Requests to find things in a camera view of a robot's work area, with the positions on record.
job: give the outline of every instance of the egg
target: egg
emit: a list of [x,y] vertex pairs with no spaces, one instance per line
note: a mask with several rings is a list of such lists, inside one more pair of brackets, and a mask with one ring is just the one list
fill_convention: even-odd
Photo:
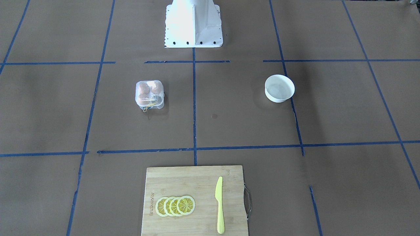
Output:
[[147,84],[139,84],[139,91],[140,94],[149,94],[150,93],[150,87]]
[[152,93],[154,94],[162,93],[163,86],[161,83],[154,82],[153,85],[151,85],[150,87],[151,87]]
[[140,94],[139,98],[138,98],[138,102],[141,106],[147,106],[149,104],[150,101],[145,101],[144,99],[147,99],[148,95],[147,94]]

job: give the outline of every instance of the plastic knife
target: plastic knife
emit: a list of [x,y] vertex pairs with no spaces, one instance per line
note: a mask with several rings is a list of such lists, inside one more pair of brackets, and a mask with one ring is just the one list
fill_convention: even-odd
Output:
[[223,177],[220,176],[217,180],[216,191],[214,197],[219,203],[218,212],[217,212],[217,232],[222,234],[225,232],[225,220],[223,218],[223,202],[222,202],[222,182]]

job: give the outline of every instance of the cutting board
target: cutting board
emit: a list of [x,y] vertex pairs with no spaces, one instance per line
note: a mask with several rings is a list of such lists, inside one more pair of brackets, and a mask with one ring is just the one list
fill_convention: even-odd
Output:
[[[219,236],[218,203],[214,197],[219,176],[223,177],[223,235],[248,236],[241,165],[148,168],[141,236]],[[184,195],[194,198],[193,213],[180,217],[156,214],[158,199]]]

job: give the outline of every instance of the blue tape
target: blue tape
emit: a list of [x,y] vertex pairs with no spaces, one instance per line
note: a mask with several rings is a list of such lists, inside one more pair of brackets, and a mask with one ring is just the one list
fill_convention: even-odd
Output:
[[359,41],[360,47],[362,48],[363,54],[365,55],[365,58],[367,60],[367,64],[369,65],[370,72],[372,73],[373,79],[375,80],[376,87],[378,88],[378,91],[379,91],[379,94],[380,94],[381,99],[383,101],[383,104],[385,105],[386,111],[388,113],[389,119],[391,120],[392,126],[394,127],[395,134],[398,137],[398,141],[399,141],[399,143],[401,145],[401,148],[404,151],[405,158],[407,159],[408,165],[410,166],[411,172],[412,172],[412,174],[414,176],[414,179],[415,179],[415,181],[417,183],[417,187],[420,189],[420,181],[419,181],[419,179],[417,177],[417,174],[416,174],[416,172],[415,172],[415,170],[414,170],[414,168],[413,168],[413,166],[411,164],[411,160],[410,160],[410,158],[409,158],[409,156],[408,156],[408,154],[407,154],[407,152],[405,150],[404,143],[401,140],[401,137],[400,137],[400,134],[399,134],[398,129],[396,127],[396,124],[394,122],[394,119],[392,118],[391,112],[390,112],[390,110],[388,108],[388,105],[387,105],[387,103],[385,101],[385,97],[383,96],[382,90],[379,87],[378,80],[376,79],[376,76],[375,76],[375,73],[373,72],[373,69],[372,69],[372,66],[370,64],[370,61],[368,60],[368,55],[366,54],[365,48],[363,47],[362,41],[360,40],[359,34],[357,33],[356,27],[354,26],[352,17],[350,16],[350,12],[347,9],[347,6],[346,6],[346,3],[344,2],[344,0],[341,0],[341,2],[343,3],[344,9],[346,10],[346,13],[347,13],[347,16],[349,17],[350,23],[352,24],[354,33],[356,34],[357,40]]
[[229,63],[229,60],[148,60],[145,64],[153,64],[153,63]]
[[229,63],[229,60],[197,60],[195,63]]
[[115,64],[115,61],[70,61],[70,62],[8,62],[5,65],[19,66],[19,65],[80,65],[80,64]]
[[[283,56],[283,50],[281,49],[280,36],[278,35],[276,18],[274,16],[273,4],[272,4],[271,0],[269,0],[269,3],[270,3],[270,10],[271,10],[271,17],[273,18],[274,29],[276,31],[278,50],[280,51],[281,64],[283,65],[284,75],[286,77],[288,77],[287,76],[287,70],[286,70],[286,63],[284,61],[284,56]],[[295,119],[295,122],[296,122],[296,131],[297,131],[297,136],[299,138],[300,148],[302,149],[302,156],[304,156],[305,155],[305,150],[304,150],[303,145],[302,145],[302,136],[300,134],[299,123],[297,121],[296,109],[294,108],[293,98],[290,99],[290,103],[291,103],[291,107],[292,107],[292,110],[293,110],[294,119]]]
[[231,146],[231,147],[198,147],[197,150],[235,150],[235,149],[266,149],[266,148],[290,148],[301,147],[299,144],[290,145],[261,145],[261,146]]
[[293,110],[294,121],[296,123],[297,137],[299,138],[300,149],[302,150],[302,156],[305,156],[305,150],[304,150],[303,144],[302,144],[302,136],[300,135],[299,123],[297,122],[297,115],[296,115],[296,110],[294,108],[294,103],[293,103],[293,98],[292,97],[290,98],[290,103],[291,103],[291,108]]
[[113,12],[114,12],[114,6],[115,6],[115,0],[112,1],[111,13],[110,13],[109,22],[108,22],[108,28],[107,28],[106,35],[105,35],[104,46],[103,46],[103,49],[102,49],[102,57],[101,57],[101,62],[102,63],[100,63],[100,65],[99,65],[98,76],[97,76],[97,79],[96,79],[95,90],[94,90],[94,93],[93,93],[92,106],[90,108],[89,121],[87,123],[87,129],[86,129],[86,137],[85,137],[84,145],[83,145],[83,153],[82,153],[81,159],[80,159],[79,174],[78,174],[78,177],[77,177],[77,188],[76,188],[76,191],[74,192],[74,196],[73,196],[73,203],[71,205],[71,212],[70,212],[70,218],[68,220],[68,227],[67,227],[66,236],[70,236],[71,225],[73,223],[74,209],[76,207],[77,195],[78,195],[78,192],[79,192],[79,186],[80,186],[80,180],[81,180],[81,174],[82,174],[82,166],[83,166],[84,158],[85,158],[85,154],[86,154],[86,147],[87,147],[87,141],[89,139],[90,126],[92,124],[93,110],[95,109],[95,97],[96,97],[96,93],[98,91],[98,84],[99,84],[99,80],[100,80],[100,77],[101,77],[102,66],[103,66],[103,62],[104,62],[104,58],[105,58],[105,51],[106,51],[106,46],[107,46],[107,43],[108,43],[108,35],[109,35],[109,30],[111,28],[111,21],[112,21],[112,15],[113,15]]
[[148,60],[145,64],[153,63],[192,63],[191,60]]
[[62,155],[80,155],[83,152],[36,152],[36,153],[10,153],[0,154],[0,157],[35,157],[35,156],[62,156]]
[[[338,147],[338,146],[364,146],[364,145],[387,145],[399,144],[399,141],[384,142],[354,142],[354,143],[324,143],[324,144],[285,144],[285,145],[260,145],[260,146],[226,146],[226,147],[197,147],[196,150],[232,150],[232,149],[266,149],[266,148],[296,148],[296,147]],[[403,143],[420,143],[420,140],[408,140]],[[193,147],[188,148],[167,148],[167,149],[138,149],[138,150],[115,150],[115,151],[97,151],[99,154],[111,153],[136,153],[136,152],[177,152],[194,151]]]
[[3,60],[3,64],[0,67],[0,75],[3,72],[3,68],[4,68],[4,66],[5,66],[5,64],[7,62],[7,58],[9,57],[10,51],[12,50],[13,44],[15,43],[16,36],[18,35],[18,32],[19,32],[19,30],[21,28],[21,25],[22,25],[22,22],[24,21],[24,18],[25,18],[25,15],[26,15],[26,11],[28,10],[28,7],[29,7],[29,2],[31,2],[31,0],[28,0],[26,2],[25,10],[24,10],[24,12],[22,14],[21,20],[19,21],[18,28],[16,29],[15,34],[13,35],[13,38],[12,38],[12,42],[10,42],[9,48],[7,49],[6,56],[4,57],[4,60]]
[[382,145],[382,144],[399,144],[399,141],[304,144],[303,146],[304,147],[334,147],[334,146],[362,146],[362,145]]
[[138,149],[138,150],[116,150],[116,151],[97,151],[99,154],[112,153],[141,153],[141,152],[178,152],[178,151],[192,151],[193,148],[166,148],[166,149]]
[[262,62],[349,62],[367,61],[365,59],[315,59],[315,60],[263,60]]
[[402,141],[402,143],[420,143],[420,140]]
[[369,61],[420,61],[420,59],[369,59]]
[[313,59],[313,60],[263,60],[262,62],[352,62],[352,61],[420,61],[420,59]]
[[316,202],[315,202],[315,198],[314,198],[314,193],[313,193],[313,190],[312,190],[312,186],[309,186],[309,191],[311,192],[312,204],[314,206],[314,211],[315,211],[316,223],[318,225],[319,236],[322,236],[321,222],[319,220],[318,208],[316,207]]
[[193,132],[194,132],[194,166],[197,166],[197,118],[196,118],[196,90],[195,90],[195,48],[192,48],[192,95],[193,95]]

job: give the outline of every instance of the grid square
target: grid square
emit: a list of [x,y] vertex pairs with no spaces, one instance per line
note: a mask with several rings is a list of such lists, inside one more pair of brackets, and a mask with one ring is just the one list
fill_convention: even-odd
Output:
[[1,235],[64,235],[80,155],[0,158]]
[[[165,105],[144,113],[136,83],[155,79],[163,84]],[[193,147],[192,80],[192,64],[104,65],[88,150]]]
[[166,6],[171,0],[116,1],[106,60],[143,63],[148,60],[192,60],[191,48],[165,48]]
[[366,62],[286,67],[304,144],[398,140]]
[[27,0],[0,1],[0,62],[3,62],[18,28]]
[[100,61],[112,1],[29,4],[8,62]]
[[325,235],[416,235],[420,191],[399,144],[307,148]]
[[273,2],[284,59],[364,59],[340,1]]
[[381,91],[403,140],[420,139],[418,62],[371,62]]
[[346,6],[368,58],[420,58],[420,15],[415,4],[346,1]]
[[0,153],[81,151],[98,65],[6,66]]
[[404,144],[417,177],[420,176],[420,144]]
[[265,96],[265,80],[281,64],[233,61],[196,64],[197,146],[299,144],[289,101]]
[[87,154],[71,234],[140,235],[146,169],[193,159],[193,152]]
[[223,46],[197,48],[197,60],[256,61],[280,57],[268,0],[215,1],[220,6]]
[[197,156],[199,165],[243,165],[252,196],[250,235],[318,233],[300,148],[207,150]]

